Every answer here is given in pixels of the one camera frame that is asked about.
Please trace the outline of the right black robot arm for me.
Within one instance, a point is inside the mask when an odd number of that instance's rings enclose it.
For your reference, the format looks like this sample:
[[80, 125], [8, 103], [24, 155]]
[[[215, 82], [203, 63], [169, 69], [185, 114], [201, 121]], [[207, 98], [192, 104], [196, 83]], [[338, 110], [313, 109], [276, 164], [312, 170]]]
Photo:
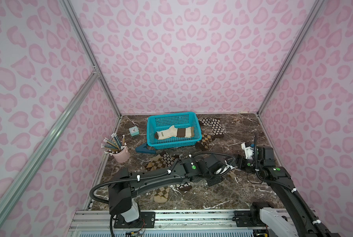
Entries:
[[276, 166], [274, 150], [257, 145], [258, 134], [254, 135], [253, 145], [245, 143], [243, 149], [250, 148], [252, 156], [246, 159], [239, 156], [237, 167], [255, 175], [261, 183], [267, 184], [279, 197], [294, 225], [276, 214], [267, 203], [255, 202], [249, 215], [253, 224], [259, 222], [270, 227], [278, 237], [338, 237], [331, 232], [308, 206], [298, 192], [291, 175], [281, 166]]

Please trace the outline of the daisy sock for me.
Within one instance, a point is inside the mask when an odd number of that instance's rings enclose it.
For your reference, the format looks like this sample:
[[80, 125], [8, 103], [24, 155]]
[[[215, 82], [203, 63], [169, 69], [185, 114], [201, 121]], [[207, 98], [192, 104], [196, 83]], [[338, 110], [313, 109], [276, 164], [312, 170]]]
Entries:
[[[163, 161], [166, 163], [166, 166], [173, 165], [176, 159], [180, 159], [180, 155], [170, 155], [167, 152], [163, 151], [160, 153]], [[189, 183], [183, 183], [175, 186], [178, 191], [188, 192], [192, 189], [192, 186]]]
[[202, 126], [210, 126], [212, 129], [212, 138], [224, 137], [224, 131], [222, 129], [219, 118], [202, 118], [199, 119], [199, 124]]

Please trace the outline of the tan argyle sock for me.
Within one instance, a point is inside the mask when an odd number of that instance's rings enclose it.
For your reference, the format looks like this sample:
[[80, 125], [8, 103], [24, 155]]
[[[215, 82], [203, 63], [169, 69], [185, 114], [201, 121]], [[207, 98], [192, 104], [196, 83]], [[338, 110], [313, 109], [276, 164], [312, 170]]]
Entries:
[[[163, 161], [160, 154], [150, 159], [150, 162], [146, 166], [147, 171], [154, 171], [157, 169], [166, 168], [166, 163]], [[165, 186], [155, 190], [154, 201], [156, 203], [165, 203], [169, 199], [170, 187]]]
[[228, 172], [227, 174], [229, 177], [231, 177], [232, 179], [235, 179], [236, 178], [236, 173], [234, 171], [230, 171]]

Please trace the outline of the dark brown argyle sock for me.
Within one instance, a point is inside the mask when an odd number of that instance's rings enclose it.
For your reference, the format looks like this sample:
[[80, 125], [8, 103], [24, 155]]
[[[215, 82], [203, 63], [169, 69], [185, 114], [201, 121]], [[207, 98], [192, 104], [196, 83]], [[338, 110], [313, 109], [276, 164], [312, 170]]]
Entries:
[[215, 140], [215, 136], [203, 133], [202, 139], [195, 144], [195, 147], [201, 151], [207, 151], [209, 149], [209, 144]]

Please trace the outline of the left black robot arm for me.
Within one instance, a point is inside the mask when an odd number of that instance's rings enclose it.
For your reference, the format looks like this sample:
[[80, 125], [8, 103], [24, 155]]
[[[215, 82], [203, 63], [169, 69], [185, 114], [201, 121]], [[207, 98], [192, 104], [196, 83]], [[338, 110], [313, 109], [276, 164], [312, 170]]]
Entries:
[[185, 159], [175, 159], [171, 166], [148, 172], [130, 173], [119, 170], [114, 178], [91, 188], [92, 200], [108, 205], [112, 217], [122, 217], [132, 224], [141, 219], [135, 197], [143, 193], [185, 183], [205, 180], [209, 186], [220, 183], [223, 177], [237, 167], [234, 155], [217, 152], [199, 152]]

